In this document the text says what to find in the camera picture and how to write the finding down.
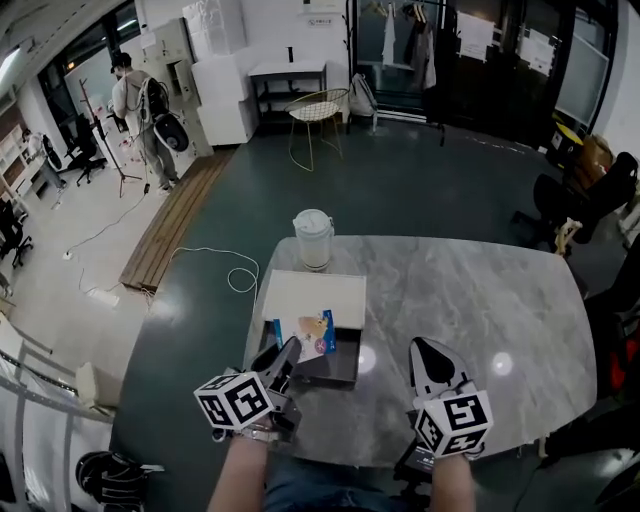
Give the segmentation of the person's blue jeans legs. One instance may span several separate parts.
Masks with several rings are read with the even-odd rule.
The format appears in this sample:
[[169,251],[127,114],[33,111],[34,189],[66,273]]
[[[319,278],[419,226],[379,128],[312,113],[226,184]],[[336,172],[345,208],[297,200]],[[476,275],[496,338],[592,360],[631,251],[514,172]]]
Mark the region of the person's blue jeans legs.
[[263,512],[424,512],[353,467],[269,457]]

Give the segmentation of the beige metal locker cabinet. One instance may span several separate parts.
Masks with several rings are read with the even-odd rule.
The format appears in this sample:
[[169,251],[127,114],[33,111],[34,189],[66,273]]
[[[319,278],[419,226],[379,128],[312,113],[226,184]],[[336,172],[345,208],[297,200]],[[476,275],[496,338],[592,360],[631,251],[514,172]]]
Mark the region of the beige metal locker cabinet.
[[211,155],[213,150],[197,112],[201,101],[192,74],[194,59],[185,19],[170,20],[145,33],[141,47],[143,68],[167,91],[169,108],[183,123],[193,156]]

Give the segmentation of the black tripod stand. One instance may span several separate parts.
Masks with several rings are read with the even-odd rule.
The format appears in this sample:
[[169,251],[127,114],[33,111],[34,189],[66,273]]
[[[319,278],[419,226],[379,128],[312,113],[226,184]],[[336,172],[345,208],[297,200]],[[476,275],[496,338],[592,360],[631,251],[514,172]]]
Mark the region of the black tripod stand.
[[132,143],[127,131],[121,131],[120,124],[112,113],[106,110],[102,115],[94,118],[94,133],[98,138],[100,150],[110,167],[112,167],[119,179],[118,196],[124,196],[124,185],[139,182],[142,177],[134,175],[131,170]]

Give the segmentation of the black box with white lid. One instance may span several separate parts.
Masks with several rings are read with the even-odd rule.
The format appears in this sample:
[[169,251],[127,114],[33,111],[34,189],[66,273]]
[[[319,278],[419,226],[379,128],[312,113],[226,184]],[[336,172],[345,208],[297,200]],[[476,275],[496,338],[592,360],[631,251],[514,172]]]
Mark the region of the black box with white lid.
[[272,271],[257,303],[245,363],[251,364],[265,348],[278,347],[274,319],[312,316],[323,310],[332,312],[336,351],[311,361],[298,362],[291,377],[305,387],[353,389],[365,326],[364,276]]

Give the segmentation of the fluorescent ceiling light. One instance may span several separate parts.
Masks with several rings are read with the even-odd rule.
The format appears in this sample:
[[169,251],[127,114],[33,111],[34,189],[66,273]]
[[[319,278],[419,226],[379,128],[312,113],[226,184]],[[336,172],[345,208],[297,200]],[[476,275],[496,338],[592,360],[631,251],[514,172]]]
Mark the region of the fluorescent ceiling light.
[[11,67],[16,60],[16,58],[20,55],[21,48],[16,47],[12,49],[4,58],[2,63],[0,64],[0,84],[3,82]]

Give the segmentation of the person's right forearm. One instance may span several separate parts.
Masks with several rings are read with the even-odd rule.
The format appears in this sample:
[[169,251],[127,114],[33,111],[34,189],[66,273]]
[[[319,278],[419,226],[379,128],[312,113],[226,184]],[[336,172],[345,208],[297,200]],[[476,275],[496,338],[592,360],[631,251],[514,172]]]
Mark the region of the person's right forearm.
[[471,467],[463,455],[435,460],[430,512],[476,512]]

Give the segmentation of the grey backpack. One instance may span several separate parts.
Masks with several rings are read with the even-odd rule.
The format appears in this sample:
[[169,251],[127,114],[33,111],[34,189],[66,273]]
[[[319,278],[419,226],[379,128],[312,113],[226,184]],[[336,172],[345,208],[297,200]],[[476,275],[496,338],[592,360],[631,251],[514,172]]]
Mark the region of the grey backpack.
[[349,111],[354,116],[373,117],[377,113],[377,101],[361,73],[352,77],[348,93]]

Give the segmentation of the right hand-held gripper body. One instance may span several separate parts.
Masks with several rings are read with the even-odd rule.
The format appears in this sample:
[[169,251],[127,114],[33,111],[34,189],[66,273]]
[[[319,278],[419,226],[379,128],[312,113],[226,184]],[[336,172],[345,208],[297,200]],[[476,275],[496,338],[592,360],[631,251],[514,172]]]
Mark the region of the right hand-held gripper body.
[[461,454],[477,458],[494,426],[494,417],[486,390],[468,383],[457,392],[444,392],[436,398],[417,397],[414,389],[413,417],[415,438],[436,459]]

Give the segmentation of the yellow black crate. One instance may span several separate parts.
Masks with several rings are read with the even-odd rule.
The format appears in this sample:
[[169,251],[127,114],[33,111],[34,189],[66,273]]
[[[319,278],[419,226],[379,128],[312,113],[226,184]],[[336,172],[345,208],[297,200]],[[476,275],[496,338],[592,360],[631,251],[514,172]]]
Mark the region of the yellow black crate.
[[551,128],[547,159],[561,169],[573,166],[581,156],[583,140],[556,114],[552,115]]

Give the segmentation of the brown wooden platform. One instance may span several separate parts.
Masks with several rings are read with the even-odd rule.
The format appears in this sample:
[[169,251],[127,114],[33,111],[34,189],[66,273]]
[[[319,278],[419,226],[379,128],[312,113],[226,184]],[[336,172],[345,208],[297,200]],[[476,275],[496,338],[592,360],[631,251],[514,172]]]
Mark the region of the brown wooden platform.
[[237,145],[223,146],[190,165],[136,245],[120,275],[120,284],[138,292],[156,292],[172,254],[237,148]]

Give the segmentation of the white paper sheet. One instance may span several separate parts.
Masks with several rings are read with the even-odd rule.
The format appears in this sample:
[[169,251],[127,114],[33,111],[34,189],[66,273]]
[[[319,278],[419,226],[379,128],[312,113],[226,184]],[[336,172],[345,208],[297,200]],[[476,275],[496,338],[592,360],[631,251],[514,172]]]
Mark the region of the white paper sheet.
[[495,24],[459,11],[456,34],[460,39],[459,55],[486,62],[487,50],[493,44]]
[[526,29],[520,41],[519,57],[528,64],[530,70],[549,76],[554,60],[555,47],[548,36]]

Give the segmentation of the black office chair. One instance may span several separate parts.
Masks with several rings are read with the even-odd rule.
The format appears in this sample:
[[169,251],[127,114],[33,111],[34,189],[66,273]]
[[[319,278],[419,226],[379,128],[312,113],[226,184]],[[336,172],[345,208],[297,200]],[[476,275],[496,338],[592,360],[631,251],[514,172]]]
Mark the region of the black office chair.
[[23,266],[23,257],[28,250],[34,248],[32,238],[25,236],[23,226],[13,213],[10,203],[0,199],[0,259],[15,251],[12,267]]
[[87,184],[90,184],[91,172],[104,169],[107,160],[104,157],[96,157],[97,146],[93,142],[91,124],[84,114],[76,117],[76,130],[77,137],[74,139],[74,145],[67,153],[71,158],[67,171],[81,170],[76,180],[76,185],[80,186],[83,178],[86,179]]

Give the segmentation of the person's left forearm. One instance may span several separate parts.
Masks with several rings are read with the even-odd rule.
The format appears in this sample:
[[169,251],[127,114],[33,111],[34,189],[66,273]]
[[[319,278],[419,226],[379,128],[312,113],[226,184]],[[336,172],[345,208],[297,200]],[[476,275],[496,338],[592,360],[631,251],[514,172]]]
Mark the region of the person's left forearm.
[[268,455],[266,442],[233,437],[207,512],[261,512]]

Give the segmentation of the wooden coat stand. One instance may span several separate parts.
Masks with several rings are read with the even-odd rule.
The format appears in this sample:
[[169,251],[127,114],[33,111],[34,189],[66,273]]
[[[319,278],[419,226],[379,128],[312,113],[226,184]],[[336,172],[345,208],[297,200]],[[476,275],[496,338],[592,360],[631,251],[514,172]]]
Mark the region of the wooden coat stand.
[[86,110],[87,118],[90,121],[96,142],[103,155],[106,155],[107,143],[106,129],[104,127],[105,119],[107,117],[106,105],[101,94],[92,94],[90,92],[88,83],[88,78],[79,80],[81,103]]

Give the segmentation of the white top side table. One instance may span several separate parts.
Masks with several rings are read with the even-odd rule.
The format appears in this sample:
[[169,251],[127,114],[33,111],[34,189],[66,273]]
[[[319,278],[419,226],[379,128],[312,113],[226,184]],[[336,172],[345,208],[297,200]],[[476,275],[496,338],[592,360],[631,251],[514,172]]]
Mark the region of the white top side table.
[[285,122],[286,107],[304,96],[320,92],[327,85],[326,63],[264,62],[249,72],[260,124]]

